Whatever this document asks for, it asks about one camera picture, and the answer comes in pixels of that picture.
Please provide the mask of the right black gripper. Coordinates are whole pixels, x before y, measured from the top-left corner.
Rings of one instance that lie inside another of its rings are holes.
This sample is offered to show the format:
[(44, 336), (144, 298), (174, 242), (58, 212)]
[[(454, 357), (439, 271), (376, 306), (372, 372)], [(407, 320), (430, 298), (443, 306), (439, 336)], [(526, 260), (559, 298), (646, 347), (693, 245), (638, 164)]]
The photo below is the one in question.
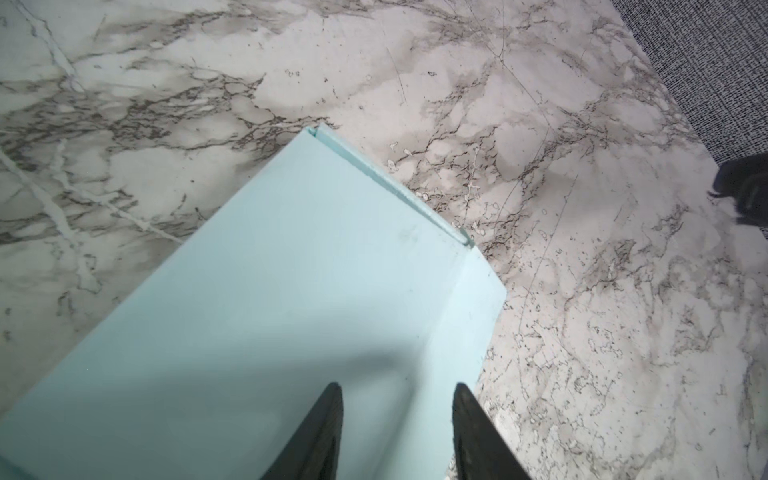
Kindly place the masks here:
[(767, 154), (723, 163), (715, 176), (712, 198), (733, 198), (740, 225), (767, 226)]

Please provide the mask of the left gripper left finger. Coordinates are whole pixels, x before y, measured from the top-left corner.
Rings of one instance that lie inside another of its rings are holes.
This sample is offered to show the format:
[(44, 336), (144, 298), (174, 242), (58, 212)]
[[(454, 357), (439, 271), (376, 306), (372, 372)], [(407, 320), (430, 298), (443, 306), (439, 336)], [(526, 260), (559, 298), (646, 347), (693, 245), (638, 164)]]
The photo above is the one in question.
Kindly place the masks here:
[(343, 415), (342, 388), (329, 383), (261, 479), (335, 479)]

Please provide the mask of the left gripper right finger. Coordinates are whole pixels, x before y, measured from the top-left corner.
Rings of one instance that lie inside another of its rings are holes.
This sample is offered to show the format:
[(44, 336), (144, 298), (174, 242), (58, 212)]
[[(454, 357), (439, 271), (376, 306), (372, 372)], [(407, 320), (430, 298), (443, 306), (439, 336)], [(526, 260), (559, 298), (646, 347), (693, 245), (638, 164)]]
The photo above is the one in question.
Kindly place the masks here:
[(458, 479), (531, 479), (464, 383), (454, 391), (452, 423)]

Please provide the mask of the light blue paper box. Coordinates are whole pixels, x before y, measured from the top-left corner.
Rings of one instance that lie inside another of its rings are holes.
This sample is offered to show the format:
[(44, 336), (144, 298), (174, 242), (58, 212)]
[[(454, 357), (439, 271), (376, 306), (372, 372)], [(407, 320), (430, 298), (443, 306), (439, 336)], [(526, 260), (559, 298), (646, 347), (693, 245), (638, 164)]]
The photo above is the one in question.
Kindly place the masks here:
[(5, 479), (257, 479), (327, 385), (342, 479), (440, 479), (506, 289), (470, 235), (307, 128), (1, 421)]

